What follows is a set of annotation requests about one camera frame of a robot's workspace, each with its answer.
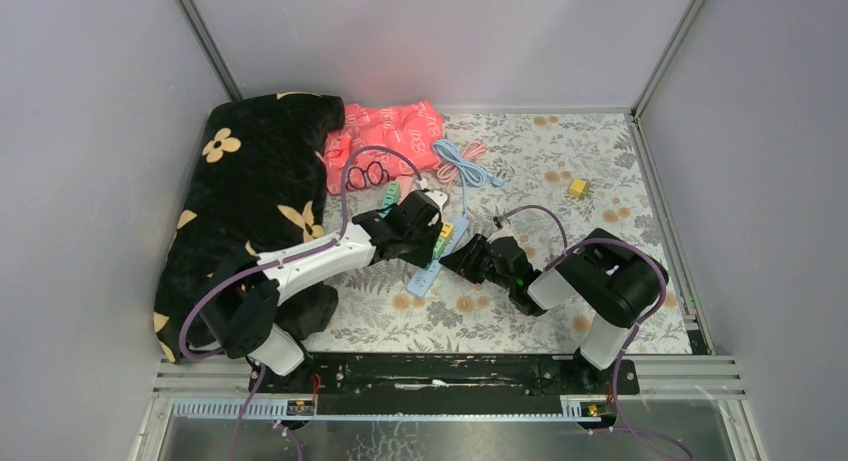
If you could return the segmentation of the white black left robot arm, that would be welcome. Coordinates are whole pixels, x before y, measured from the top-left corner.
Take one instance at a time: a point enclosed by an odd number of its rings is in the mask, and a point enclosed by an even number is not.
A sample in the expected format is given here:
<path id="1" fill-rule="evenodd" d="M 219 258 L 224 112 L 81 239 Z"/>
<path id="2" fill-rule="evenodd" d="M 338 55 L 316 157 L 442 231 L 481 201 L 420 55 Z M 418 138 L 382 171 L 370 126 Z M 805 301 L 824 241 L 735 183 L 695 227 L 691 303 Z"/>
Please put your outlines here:
<path id="1" fill-rule="evenodd" d="M 427 267 L 447 200 L 441 191 L 415 190 L 401 203 L 361 213 L 321 238 L 256 256 L 235 254 L 219 265 L 195 312 L 224 355 L 247 357 L 271 370 L 285 391 L 299 391 L 309 382 L 310 356 L 276 324 L 278 307 L 328 278 L 379 262 Z"/>

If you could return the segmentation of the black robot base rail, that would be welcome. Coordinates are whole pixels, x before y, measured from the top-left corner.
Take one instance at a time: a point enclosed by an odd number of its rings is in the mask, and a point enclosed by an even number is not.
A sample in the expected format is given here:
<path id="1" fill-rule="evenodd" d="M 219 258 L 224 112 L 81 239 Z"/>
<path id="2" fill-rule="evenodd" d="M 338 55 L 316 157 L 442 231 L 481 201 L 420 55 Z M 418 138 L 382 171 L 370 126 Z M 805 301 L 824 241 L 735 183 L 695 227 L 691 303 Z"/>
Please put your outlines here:
<path id="1" fill-rule="evenodd" d="M 580 354 L 314 353 L 292 373 L 260 374 L 251 364 L 249 386 L 261 393 L 361 393 L 387 386 L 508 388 L 529 395 L 635 395 L 634 363 L 615 361 L 605 369 Z"/>

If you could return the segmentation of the yellow charger plug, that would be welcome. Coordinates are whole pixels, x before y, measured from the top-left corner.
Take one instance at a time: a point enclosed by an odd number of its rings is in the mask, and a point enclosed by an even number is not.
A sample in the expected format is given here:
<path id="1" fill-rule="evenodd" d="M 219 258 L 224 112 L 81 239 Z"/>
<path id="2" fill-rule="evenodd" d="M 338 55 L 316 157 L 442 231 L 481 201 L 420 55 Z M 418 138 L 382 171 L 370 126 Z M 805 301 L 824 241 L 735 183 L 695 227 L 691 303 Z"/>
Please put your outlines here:
<path id="1" fill-rule="evenodd" d="M 454 225 L 451 222 L 444 222 L 440 231 L 440 238 L 449 241 L 454 232 Z"/>
<path id="2" fill-rule="evenodd" d="M 577 198 L 584 199 L 590 190 L 590 182 L 582 178 L 574 178 L 568 187 L 568 193 Z"/>

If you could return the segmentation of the pink power strip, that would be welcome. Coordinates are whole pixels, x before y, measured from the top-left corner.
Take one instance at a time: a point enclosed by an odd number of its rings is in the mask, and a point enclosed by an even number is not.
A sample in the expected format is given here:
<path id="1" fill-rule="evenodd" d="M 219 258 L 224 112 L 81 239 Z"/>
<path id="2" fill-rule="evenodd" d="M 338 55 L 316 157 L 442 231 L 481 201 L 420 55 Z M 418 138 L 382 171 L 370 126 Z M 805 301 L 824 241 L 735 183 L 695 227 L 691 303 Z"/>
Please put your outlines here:
<path id="1" fill-rule="evenodd" d="M 414 190 L 415 179 L 411 176 L 398 176 L 391 181 L 394 198 L 397 203 L 400 203 L 404 198 Z"/>

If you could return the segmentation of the light green USB charger plug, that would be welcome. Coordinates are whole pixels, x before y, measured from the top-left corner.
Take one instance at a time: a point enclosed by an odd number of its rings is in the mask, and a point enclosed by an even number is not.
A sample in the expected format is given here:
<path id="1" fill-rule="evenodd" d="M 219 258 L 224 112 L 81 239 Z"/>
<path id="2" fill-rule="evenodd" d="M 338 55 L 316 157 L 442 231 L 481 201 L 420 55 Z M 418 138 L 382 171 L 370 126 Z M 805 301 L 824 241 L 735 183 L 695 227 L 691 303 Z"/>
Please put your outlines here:
<path id="1" fill-rule="evenodd" d="M 384 193 L 383 201 L 388 205 L 397 203 L 400 198 L 400 194 L 400 184 L 397 181 L 392 180 L 386 185 L 386 191 Z"/>

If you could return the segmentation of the light blue power strip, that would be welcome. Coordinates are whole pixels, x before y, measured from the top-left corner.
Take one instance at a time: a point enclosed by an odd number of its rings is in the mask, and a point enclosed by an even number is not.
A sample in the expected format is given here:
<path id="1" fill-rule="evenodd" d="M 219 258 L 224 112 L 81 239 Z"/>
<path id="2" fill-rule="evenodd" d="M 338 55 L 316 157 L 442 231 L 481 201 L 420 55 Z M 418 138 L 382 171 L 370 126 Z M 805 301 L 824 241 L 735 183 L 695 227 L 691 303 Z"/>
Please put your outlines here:
<path id="1" fill-rule="evenodd" d="M 450 223 L 453 226 L 453 231 L 449 238 L 442 243 L 443 250 L 426 268 L 419 268 L 413 274 L 406 285 L 408 293 L 420 298 L 423 298 L 427 294 L 442 269 L 441 259 L 451 254 L 457 248 L 470 226 L 470 220 L 466 215 L 456 215 L 450 219 Z"/>

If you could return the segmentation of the teal USB charger plug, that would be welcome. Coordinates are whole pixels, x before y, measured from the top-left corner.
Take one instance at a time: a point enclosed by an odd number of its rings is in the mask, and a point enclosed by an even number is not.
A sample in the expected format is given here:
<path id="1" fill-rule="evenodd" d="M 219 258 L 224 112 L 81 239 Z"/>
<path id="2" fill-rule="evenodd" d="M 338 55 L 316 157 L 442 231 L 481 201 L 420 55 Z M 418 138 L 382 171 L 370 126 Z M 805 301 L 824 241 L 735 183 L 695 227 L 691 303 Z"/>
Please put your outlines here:
<path id="1" fill-rule="evenodd" d="M 383 205 L 383 206 L 382 206 L 382 207 L 378 210 L 378 214 L 379 214 L 379 216 L 380 216 L 380 217 L 385 217 L 385 216 L 387 216 L 387 215 L 391 212 L 391 210 L 392 210 L 394 207 L 396 207 L 396 206 L 397 206 L 397 204 L 396 204 L 396 203 L 389 203 L 389 204 Z"/>

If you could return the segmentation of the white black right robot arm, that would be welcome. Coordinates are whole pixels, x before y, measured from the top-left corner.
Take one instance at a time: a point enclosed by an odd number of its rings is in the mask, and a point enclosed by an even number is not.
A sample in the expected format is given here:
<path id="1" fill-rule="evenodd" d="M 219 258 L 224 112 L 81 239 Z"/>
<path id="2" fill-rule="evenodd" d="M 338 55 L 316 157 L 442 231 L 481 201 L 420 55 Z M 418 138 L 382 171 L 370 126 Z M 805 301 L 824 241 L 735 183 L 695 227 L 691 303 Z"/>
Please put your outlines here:
<path id="1" fill-rule="evenodd" d="M 601 228 L 543 270 L 533 266 L 506 227 L 490 236 L 474 235 L 439 263 L 471 283 L 499 286 L 525 315 L 541 316 L 574 296 L 588 303 L 595 318 L 576 351 L 580 360 L 573 377 L 589 393 L 612 381 L 612 365 L 668 283 L 658 261 Z"/>

